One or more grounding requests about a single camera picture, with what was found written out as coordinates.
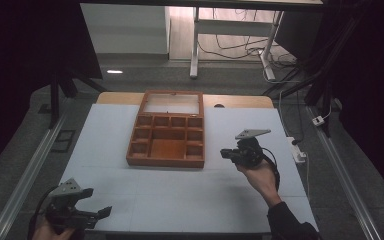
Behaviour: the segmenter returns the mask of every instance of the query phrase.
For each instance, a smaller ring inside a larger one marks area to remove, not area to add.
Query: power strip
[[[292,153],[292,156],[294,157],[295,163],[296,164],[305,163],[305,159],[307,158],[307,155],[301,152],[301,150],[299,150],[298,145],[292,144],[292,141],[294,141],[295,139],[293,137],[287,137],[286,139],[288,139],[289,146],[291,148],[291,153]]]

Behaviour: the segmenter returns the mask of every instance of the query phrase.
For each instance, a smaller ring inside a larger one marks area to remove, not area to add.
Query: table leg
[[[193,8],[193,46],[191,57],[191,71],[190,78],[196,79],[198,77],[198,28],[199,28],[199,8]]]
[[[264,51],[259,51],[260,53],[260,59],[261,62],[263,63],[264,66],[264,72],[266,73],[267,80],[268,81],[274,81],[276,80],[276,77],[273,74],[273,70],[270,65],[269,61],[269,53],[270,53],[270,48],[273,44],[274,37],[276,36],[277,28],[279,27],[279,22],[282,17],[283,12],[279,12],[276,16],[276,19],[272,25],[272,29],[269,35],[269,38],[267,39],[267,45],[264,48]]]

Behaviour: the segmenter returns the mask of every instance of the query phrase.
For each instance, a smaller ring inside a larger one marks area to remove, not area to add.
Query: white tabletop
[[[203,169],[130,167],[126,151],[139,107],[92,106],[61,182],[73,177],[94,188],[78,202],[84,211],[113,206],[95,230],[115,232],[270,232],[268,207],[220,149],[235,148],[242,130],[271,129],[257,137],[275,155],[279,195],[300,222],[316,226],[276,109],[205,108]]]

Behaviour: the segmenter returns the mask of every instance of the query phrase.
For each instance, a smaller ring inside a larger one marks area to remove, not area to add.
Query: human hand
[[[241,165],[236,165],[236,168],[246,176],[251,186],[263,196],[269,207],[282,202],[276,190],[274,173],[266,160],[263,160],[260,165],[252,169]]]
[[[44,219],[33,235],[33,240],[68,240],[74,233],[74,228],[67,228],[60,235],[56,234],[51,224]]]

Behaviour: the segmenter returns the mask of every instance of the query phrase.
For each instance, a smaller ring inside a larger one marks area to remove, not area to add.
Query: sleeve
[[[270,208],[267,217],[273,239],[319,239],[316,229],[307,222],[298,222],[285,202]]]

